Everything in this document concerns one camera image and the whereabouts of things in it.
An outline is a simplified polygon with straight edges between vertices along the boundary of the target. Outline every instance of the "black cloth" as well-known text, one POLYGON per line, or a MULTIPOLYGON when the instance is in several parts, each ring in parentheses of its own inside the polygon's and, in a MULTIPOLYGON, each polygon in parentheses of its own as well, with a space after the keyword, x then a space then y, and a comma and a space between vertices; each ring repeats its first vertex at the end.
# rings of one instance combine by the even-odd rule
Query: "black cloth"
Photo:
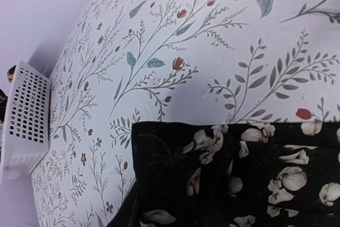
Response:
POLYGON ((339 128, 134 124, 136 182, 108 226, 340 226, 339 128))

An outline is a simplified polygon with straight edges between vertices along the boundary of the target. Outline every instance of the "white plastic basket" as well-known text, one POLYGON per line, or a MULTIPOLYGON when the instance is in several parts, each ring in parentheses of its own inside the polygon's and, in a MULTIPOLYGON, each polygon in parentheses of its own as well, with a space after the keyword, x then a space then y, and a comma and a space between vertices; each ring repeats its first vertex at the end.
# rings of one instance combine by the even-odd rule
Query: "white plastic basket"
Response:
POLYGON ((48 152, 49 93, 49 80, 19 60, 6 105, 0 182, 29 175, 48 152))

